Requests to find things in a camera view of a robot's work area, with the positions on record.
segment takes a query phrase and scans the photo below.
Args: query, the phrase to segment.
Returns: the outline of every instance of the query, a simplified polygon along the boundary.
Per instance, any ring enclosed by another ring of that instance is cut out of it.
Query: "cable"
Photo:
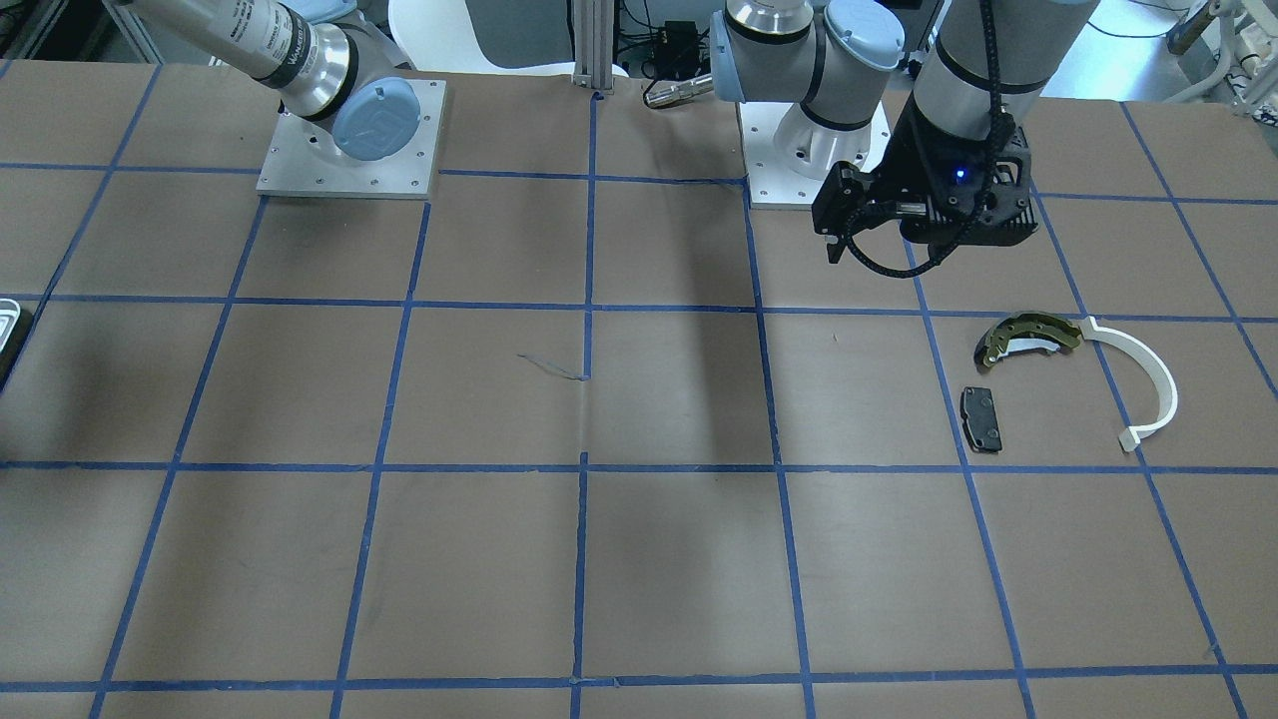
[[[708,36],[709,33],[711,33],[711,28],[705,28],[704,31],[702,31],[702,33],[697,36],[697,42],[695,43],[689,43],[688,47],[684,47],[684,51],[680,52],[679,55],[676,55],[675,59],[670,61],[670,64],[677,65],[679,61],[682,60],[684,56],[688,55],[688,51],[691,50],[693,47],[697,47],[699,50],[700,49],[700,41],[705,40],[705,36]],[[643,65],[639,65],[639,72],[643,72]],[[657,63],[652,64],[652,74],[654,77],[652,78],[652,82],[648,83],[648,87],[643,88],[643,95],[640,95],[640,97],[643,98],[644,107],[648,107],[649,110],[661,110],[661,107],[653,107],[652,105],[648,103],[648,93],[652,92],[652,88],[657,87],[658,82],[661,82],[661,77],[659,77],[661,75],[661,68],[657,66]]]
[[[1167,33],[1172,32],[1173,29],[1176,29],[1176,26],[1178,26],[1178,24],[1181,24],[1181,23],[1176,23],[1174,26],[1164,29],[1163,32],[1160,32],[1158,34],[1121,34],[1121,33],[1117,33],[1117,32],[1109,32],[1108,29],[1102,29],[1102,28],[1097,27],[1095,23],[1093,23],[1091,20],[1088,20],[1088,27],[1090,27],[1091,29],[1099,32],[1100,34],[1108,34],[1109,37],[1120,37],[1122,40],[1154,40],[1155,37],[1166,37]]]
[[[1189,8],[1168,8],[1167,5],[1159,5],[1158,3],[1144,3],[1143,0],[1127,0],[1132,5],[1144,5],[1146,8],[1154,8],[1155,10],[1168,10],[1172,13],[1189,13]]]
[[[1007,144],[1007,139],[1016,132],[1016,120],[1012,119],[1011,114],[1003,111],[1002,74],[998,69],[998,36],[994,31],[992,0],[980,0],[980,24],[985,36],[985,65],[989,73],[989,133],[985,135],[985,176],[980,181],[980,192],[976,193],[971,212],[964,217],[962,223],[955,231],[953,239],[941,249],[937,249],[935,254],[928,258],[927,262],[909,269],[896,269],[879,264],[856,245],[856,240],[852,239],[852,225],[860,213],[852,212],[847,217],[847,223],[843,226],[843,234],[840,235],[840,240],[847,245],[847,250],[852,253],[852,257],[856,257],[858,262],[883,276],[902,280],[916,277],[939,266],[941,262],[946,261],[946,257],[950,257],[967,239],[967,235],[976,227],[976,218],[984,211],[990,197],[990,190],[994,186],[994,172],[998,171],[998,151]]]

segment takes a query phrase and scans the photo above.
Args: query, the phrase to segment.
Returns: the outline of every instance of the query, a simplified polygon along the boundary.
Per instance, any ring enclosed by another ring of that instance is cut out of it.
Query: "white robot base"
[[[836,160],[872,170],[883,160],[891,134],[882,103],[870,124],[852,132],[820,128],[792,102],[737,107],[750,206],[760,209],[808,209]]]

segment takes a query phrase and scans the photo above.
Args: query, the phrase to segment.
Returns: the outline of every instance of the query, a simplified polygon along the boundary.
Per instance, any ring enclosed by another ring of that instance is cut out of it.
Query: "white curved plastic part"
[[[1084,338],[1108,344],[1135,359],[1136,364],[1154,382],[1154,390],[1158,391],[1158,420],[1149,425],[1132,425],[1118,434],[1118,444],[1122,446],[1123,452],[1135,452],[1140,441],[1166,428],[1167,423],[1171,423],[1172,418],[1176,416],[1176,409],[1181,402],[1180,393],[1176,391],[1176,381],[1172,379],[1172,373],[1163,364],[1162,358],[1154,354],[1154,350],[1144,341],[1127,332],[1102,327],[1097,323],[1095,317],[1084,317],[1081,328]]]

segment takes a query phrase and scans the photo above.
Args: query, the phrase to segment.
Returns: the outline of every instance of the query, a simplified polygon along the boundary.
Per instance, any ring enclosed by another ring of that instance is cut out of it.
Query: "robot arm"
[[[420,103],[403,54],[358,11],[312,24],[276,0],[112,0],[279,89],[343,152],[380,160],[417,132]]]
[[[714,91],[731,101],[796,102],[810,128],[787,116],[778,129],[808,148],[808,176],[824,176],[813,229],[828,258],[845,250],[870,268],[910,277],[961,244],[1011,245],[1038,221],[1030,203],[1030,148],[1019,120],[1059,66],[1099,0],[955,0],[883,160],[863,171],[856,137],[882,97],[902,43],[896,18],[873,0],[728,0],[714,18]],[[900,221],[928,245],[929,261],[891,269],[854,236]]]

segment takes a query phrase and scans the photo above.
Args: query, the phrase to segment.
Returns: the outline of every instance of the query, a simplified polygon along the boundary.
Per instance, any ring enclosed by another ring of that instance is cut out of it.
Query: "blue joint cap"
[[[831,37],[861,63],[888,72],[905,47],[901,20],[874,0],[831,0],[826,6]]]
[[[389,77],[359,88],[337,110],[332,138],[357,160],[381,160],[399,152],[422,121],[422,103],[404,78]]]

